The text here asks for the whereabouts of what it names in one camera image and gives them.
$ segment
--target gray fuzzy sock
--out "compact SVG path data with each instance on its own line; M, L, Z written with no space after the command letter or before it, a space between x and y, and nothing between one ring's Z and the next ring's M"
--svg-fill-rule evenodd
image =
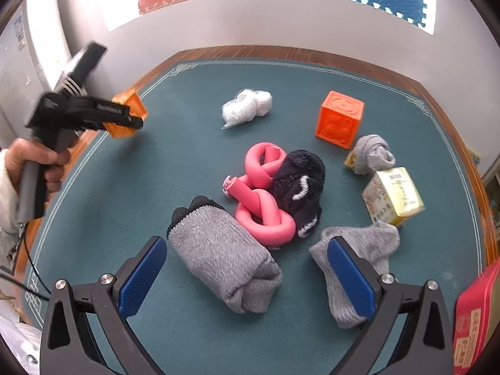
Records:
M366 175L394 168L396 158L389 152L389 145L380 135L370 134L357 140L345 165L357 175Z
M328 227L321 240L309 248L327 282L330 312L340 328L352 328L366 320L356 313L328 262L327 247L333 237L341 235L360 258L366 259L379 275L389 273L388 257L399 247L399 233L393 225L377 222L369 227Z
M189 271L236 313L264 313L282 272L269 251L204 196L174 211L167 237Z

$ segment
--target cable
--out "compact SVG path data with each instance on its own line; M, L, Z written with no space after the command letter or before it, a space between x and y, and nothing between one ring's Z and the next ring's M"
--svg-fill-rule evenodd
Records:
M37 298L40 298L40 299L48 302L47 296L44 296L43 294L40 294L38 292L35 292L34 290L31 290L24 283L19 282L17 279L11 277L10 275L7 275L6 273L3 273L0 271L0 278L8 280L9 282L13 283L14 285L19 286L20 288L24 289L26 292L31 293L32 295L36 296Z
M33 268L33 272L34 272L35 276L38 278L38 280L40 281L40 283L42 284L44 289L47 291L47 293L52 294L50 289L45 286L45 283L43 282L42 278L40 278L40 274L38 273L38 270L34 266L33 260L31 259L31 255L29 255L28 246L26 245L26 228L24 229L24 231L21 234L21 242L24 243L24 250L26 251L26 255L28 256L29 263L31 264L31 266Z

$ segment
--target hand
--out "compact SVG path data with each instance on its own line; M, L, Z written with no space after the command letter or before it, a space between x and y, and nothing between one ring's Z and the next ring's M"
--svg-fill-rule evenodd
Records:
M12 143L5 155L5 168L14 189L19 191L19 183L26 161L33 160L43 165L53 165L45 171L45 180L47 181L47 189L55 192L61 188L61 179L64 174L63 165L69 162L69 158L67 149L57 153L39 142L18 138Z

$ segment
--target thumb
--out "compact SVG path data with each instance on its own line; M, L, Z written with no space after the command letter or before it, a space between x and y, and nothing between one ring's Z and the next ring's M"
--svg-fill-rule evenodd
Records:
M16 140L11 147L12 160L18 164L24 164L32 160L43 165L52 165L56 162L58 154L40 142Z

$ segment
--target white plastic bag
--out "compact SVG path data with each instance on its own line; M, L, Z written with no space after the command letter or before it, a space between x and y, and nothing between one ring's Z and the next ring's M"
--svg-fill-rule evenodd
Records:
M13 322L0 315L0 333L24 370L29 375L39 375L42 332L38 328Z
M267 91L244 89L235 99L222 106L222 118L226 122L222 129L252 121L257 115L262 117L271 109L273 98Z

